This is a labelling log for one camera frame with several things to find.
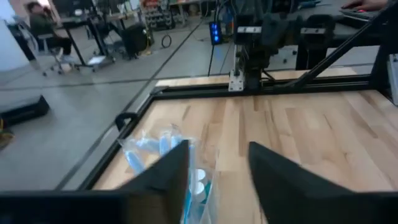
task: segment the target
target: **concrete floor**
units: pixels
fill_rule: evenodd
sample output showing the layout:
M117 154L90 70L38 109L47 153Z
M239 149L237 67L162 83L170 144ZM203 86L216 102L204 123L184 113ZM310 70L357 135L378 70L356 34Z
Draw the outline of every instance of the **concrete floor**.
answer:
M152 55L118 59L96 73L82 68L80 73L43 77L32 66L0 73L1 105L40 93L51 107L46 116L12 127L15 141L0 152L0 190L75 189L117 138L112 125L116 115L137 110L157 80L207 74L208 25L203 23L188 37L197 24L170 32L172 45L167 49L160 46L165 32L156 32ZM84 58L89 58L95 42L87 40L82 29L74 30L73 36ZM293 69L294 48L282 49L270 69ZM377 47L358 47L334 66L372 63L376 52ZM48 58L39 62L44 67L51 63ZM216 46L211 74L228 73L232 64L233 44Z

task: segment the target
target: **black case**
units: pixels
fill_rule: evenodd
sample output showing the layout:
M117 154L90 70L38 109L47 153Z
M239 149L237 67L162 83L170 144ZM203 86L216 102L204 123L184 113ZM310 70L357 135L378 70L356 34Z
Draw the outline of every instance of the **black case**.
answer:
M121 32L126 53L130 58L136 58L137 54L154 43L152 32L147 31L141 23L134 24Z

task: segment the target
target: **aluminum frame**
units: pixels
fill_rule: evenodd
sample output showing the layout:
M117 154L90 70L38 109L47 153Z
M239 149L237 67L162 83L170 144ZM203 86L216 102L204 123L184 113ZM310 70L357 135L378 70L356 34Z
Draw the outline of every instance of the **aluminum frame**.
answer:
M362 27L355 35L344 41L332 54L327 56L311 70L304 73L301 77L291 80L276 80L261 82L258 90L229 91L228 83L207 84L207 85L189 85L189 86L158 86L153 89L149 97L145 100L137 113L122 113L116 117L115 123L120 131L118 139L128 137L134 128L144 117L151 104L157 100L177 100L187 98L212 98L212 97L234 97L234 96L252 96L252 95L278 95L278 94L297 94L297 93L320 93L332 91L359 91L359 90L377 90L385 97L391 99L389 90L389 78L387 74L387 58L389 54L398 53L398 29L394 24L398 24L398 17L394 18L394 12L398 12L398 2L392 3L379 13L368 24ZM371 74L368 75L349 75L342 77L322 77L317 78L322 71L328 68L358 42L363 41L366 33L386 21L386 29L383 29L382 37L386 38L377 53ZM78 190L92 189L98 179L101 177L109 163L119 152L121 146L115 140L99 163L89 173L86 179L79 186Z

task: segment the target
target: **wooden table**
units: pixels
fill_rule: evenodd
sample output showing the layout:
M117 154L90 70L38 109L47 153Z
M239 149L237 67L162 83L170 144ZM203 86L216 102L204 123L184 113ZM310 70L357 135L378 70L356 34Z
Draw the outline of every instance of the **wooden table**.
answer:
M351 68L332 68L323 75L353 74ZM222 76L187 78L158 85L227 80ZM268 146L351 190L398 188L398 109L377 91L155 101L132 135L159 121L176 124L185 136L201 139L201 158L209 164L216 162L218 223L266 223L249 175L249 141ZM154 160L147 158L146 163ZM114 189L133 177L119 153L95 189Z

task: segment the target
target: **blue object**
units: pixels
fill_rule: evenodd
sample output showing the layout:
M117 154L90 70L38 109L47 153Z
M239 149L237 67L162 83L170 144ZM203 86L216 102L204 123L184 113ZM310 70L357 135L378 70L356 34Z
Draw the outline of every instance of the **blue object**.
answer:
M145 165L141 161L141 159L132 151L124 152L126 156L127 162L129 163L130 167L134 170L136 175L140 174L142 171L145 170Z
M155 139L142 138L136 142L136 145L140 149L145 149L150 152L159 152L159 142Z
M222 44L221 26L217 23L210 22L209 30L210 30L211 44L212 45Z
M207 182L207 184L205 185L206 198L201 202L202 204L207 203L207 198L209 197L209 194L210 194L210 188L211 188L211 181L209 180Z
M159 139L159 152L160 155L163 156L167 152L170 151L170 145L169 145L169 140L167 139L167 136L162 136Z
M171 145L172 145L172 148L174 148L175 146L177 146L178 144L180 144L180 142L182 141L182 137L181 137L181 135L173 135L172 137L171 137Z

